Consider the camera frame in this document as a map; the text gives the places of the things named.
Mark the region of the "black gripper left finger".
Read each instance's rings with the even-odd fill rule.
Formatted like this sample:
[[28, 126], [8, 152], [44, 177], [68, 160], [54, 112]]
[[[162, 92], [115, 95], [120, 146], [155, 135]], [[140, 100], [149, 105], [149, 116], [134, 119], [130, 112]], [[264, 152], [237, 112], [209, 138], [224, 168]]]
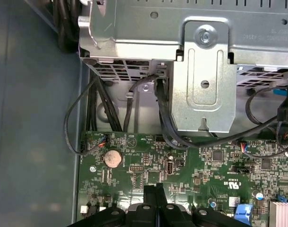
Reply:
[[144, 187], [144, 202], [132, 204], [128, 211], [110, 207], [71, 224], [72, 227], [154, 227], [156, 224], [156, 189]]

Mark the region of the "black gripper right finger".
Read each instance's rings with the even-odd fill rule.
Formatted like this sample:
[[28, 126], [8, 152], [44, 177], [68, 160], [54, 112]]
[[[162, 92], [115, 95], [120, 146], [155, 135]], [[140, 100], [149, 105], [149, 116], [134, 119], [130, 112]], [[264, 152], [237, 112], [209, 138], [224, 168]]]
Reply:
[[163, 184], [157, 184], [157, 204], [162, 227], [230, 227], [231, 219], [212, 209], [194, 209], [192, 214], [168, 203]]

